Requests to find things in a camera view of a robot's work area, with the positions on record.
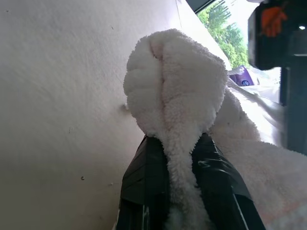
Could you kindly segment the purple printed package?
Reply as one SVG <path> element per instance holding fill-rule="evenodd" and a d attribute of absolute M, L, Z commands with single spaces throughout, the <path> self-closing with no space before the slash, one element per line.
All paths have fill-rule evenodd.
<path fill-rule="evenodd" d="M 257 77 L 253 76 L 253 74 L 250 74 L 244 65 L 229 71 L 229 77 L 240 87 L 254 86 L 259 84 Z"/>

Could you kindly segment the translucent white drawstring bag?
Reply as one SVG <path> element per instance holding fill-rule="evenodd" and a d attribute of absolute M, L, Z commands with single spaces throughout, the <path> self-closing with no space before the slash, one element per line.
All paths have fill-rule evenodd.
<path fill-rule="evenodd" d="M 257 77 L 259 84 L 240 87 L 230 77 L 228 87 L 242 104 L 243 110 L 255 123 L 261 140 L 276 146 L 283 145 L 284 107 L 280 104 L 279 68 L 259 70 L 246 67 L 250 74 Z"/>

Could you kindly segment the window with green trees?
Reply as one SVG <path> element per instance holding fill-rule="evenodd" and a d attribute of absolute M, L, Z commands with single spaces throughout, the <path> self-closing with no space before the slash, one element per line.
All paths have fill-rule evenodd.
<path fill-rule="evenodd" d="M 215 0 L 197 13 L 232 68 L 249 67 L 248 19 L 258 5 L 247 0 Z"/>

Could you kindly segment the black box with orange part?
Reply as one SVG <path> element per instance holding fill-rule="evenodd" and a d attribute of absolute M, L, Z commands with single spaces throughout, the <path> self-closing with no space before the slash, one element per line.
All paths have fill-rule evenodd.
<path fill-rule="evenodd" d="M 248 19 L 248 61 L 260 70 L 307 57 L 307 0 L 262 0 Z"/>

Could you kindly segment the white fluffy towel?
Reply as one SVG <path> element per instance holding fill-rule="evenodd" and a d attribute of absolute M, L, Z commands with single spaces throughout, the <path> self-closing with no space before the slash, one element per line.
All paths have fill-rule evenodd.
<path fill-rule="evenodd" d="M 128 108 L 167 158 L 164 230 L 215 230 L 192 172 L 204 133 L 240 173 L 266 230 L 307 230 L 307 156 L 263 142 L 228 79 L 222 59 L 176 29 L 141 38 L 129 57 Z"/>

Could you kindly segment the black upright post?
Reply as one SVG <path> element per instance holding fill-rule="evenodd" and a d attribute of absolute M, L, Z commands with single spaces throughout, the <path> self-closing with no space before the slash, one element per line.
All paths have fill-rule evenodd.
<path fill-rule="evenodd" d="M 283 145 L 307 155 L 307 70 L 282 68 L 280 104 L 283 105 Z"/>

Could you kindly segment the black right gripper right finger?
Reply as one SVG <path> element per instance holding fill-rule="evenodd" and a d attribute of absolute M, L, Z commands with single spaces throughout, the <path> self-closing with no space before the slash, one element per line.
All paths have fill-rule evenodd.
<path fill-rule="evenodd" d="M 215 230 L 266 230 L 237 169 L 207 133 L 192 154 L 192 172 Z"/>

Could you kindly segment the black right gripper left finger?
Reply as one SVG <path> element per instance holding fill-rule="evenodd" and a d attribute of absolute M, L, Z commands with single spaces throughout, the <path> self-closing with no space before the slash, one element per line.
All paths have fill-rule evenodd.
<path fill-rule="evenodd" d="M 163 146 L 145 136 L 122 179 L 116 230 L 164 230 L 169 206 Z"/>

